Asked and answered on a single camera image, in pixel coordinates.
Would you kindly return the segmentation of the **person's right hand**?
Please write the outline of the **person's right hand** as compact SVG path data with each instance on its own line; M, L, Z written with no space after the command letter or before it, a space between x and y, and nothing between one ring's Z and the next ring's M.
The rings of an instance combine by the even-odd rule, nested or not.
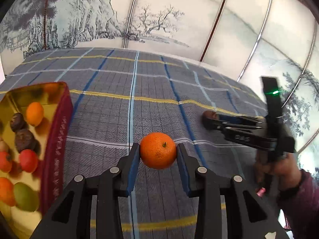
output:
M285 158L277 162L264 164L262 161L267 155L267 152L264 151L257 151L256 153L254 171L257 184L261 185L266 174L269 174L279 179L279 190L284 191L297 187L302 180L302 173L298 168L295 155L287 153Z

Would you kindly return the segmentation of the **maroon right sleeve forearm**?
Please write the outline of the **maroon right sleeve forearm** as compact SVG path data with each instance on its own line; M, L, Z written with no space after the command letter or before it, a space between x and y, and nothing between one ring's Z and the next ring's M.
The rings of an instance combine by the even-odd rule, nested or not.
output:
M301 170L301 181L281 191L277 204L283 210L294 238L318 238L318 184Z

